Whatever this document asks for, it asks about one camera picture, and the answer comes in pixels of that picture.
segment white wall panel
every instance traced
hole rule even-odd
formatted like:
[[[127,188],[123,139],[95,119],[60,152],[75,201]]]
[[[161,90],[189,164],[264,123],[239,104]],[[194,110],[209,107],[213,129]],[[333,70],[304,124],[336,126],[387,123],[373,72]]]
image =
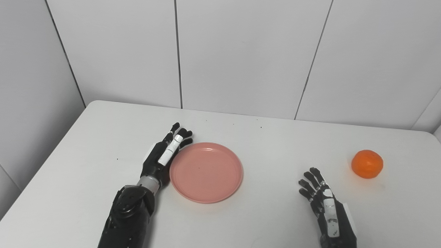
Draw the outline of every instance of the white wall panel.
[[[415,122],[412,130],[433,133],[441,125],[441,91],[435,95],[430,104]]]
[[[20,195],[19,188],[0,165],[0,220]]]
[[[441,142],[441,126],[434,132],[435,137]]]
[[[334,1],[297,119],[410,129],[441,87],[440,10]]]
[[[48,0],[86,104],[180,107],[173,0]]]
[[[183,107],[293,119],[330,3],[177,1]]]
[[[23,189],[84,105],[45,2],[0,5],[0,164]]]

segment robotic arm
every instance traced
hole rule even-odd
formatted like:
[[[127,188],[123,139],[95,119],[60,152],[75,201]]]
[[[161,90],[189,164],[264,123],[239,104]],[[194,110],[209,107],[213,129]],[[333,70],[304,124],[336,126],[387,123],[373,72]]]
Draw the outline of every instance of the robotic arm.
[[[312,167],[303,175],[313,187],[306,180],[301,179],[299,184],[303,188],[299,192],[309,200],[312,211],[317,217],[321,231],[321,248],[357,248],[357,237],[346,210],[335,198],[320,171]]]
[[[193,143],[193,133],[175,123],[165,138],[152,146],[136,185],[126,185],[113,200],[98,248],[141,248],[155,209],[155,195],[170,181],[170,164],[180,149]]]

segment white finger segment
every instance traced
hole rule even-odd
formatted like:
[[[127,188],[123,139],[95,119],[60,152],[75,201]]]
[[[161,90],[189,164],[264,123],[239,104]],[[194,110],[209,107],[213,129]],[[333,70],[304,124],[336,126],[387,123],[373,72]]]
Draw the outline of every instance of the white finger segment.
[[[183,137],[180,135],[176,135],[175,138],[172,140],[170,145],[167,146],[167,149],[165,149],[165,152],[162,154],[162,156],[158,159],[158,163],[165,166],[168,161],[172,158],[175,151],[178,149],[179,144],[183,141]]]
[[[336,238],[340,236],[340,230],[338,227],[337,211],[335,209],[334,198],[327,198],[323,200],[325,207],[325,220],[328,225],[328,236],[330,238]]]

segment orange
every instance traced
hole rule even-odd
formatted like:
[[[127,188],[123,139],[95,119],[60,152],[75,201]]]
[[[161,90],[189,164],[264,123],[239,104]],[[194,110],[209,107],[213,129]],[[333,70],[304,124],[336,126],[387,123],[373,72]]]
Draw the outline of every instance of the orange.
[[[383,159],[376,152],[361,150],[352,159],[352,170],[363,178],[374,178],[383,169]]]

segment pink plate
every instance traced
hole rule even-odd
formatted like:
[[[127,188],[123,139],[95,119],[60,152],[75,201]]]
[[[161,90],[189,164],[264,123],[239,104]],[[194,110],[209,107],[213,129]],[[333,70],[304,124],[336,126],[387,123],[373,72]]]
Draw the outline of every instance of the pink plate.
[[[239,158],[216,143],[196,143],[178,153],[170,168],[170,181],[185,198],[215,203],[231,196],[243,177]]]

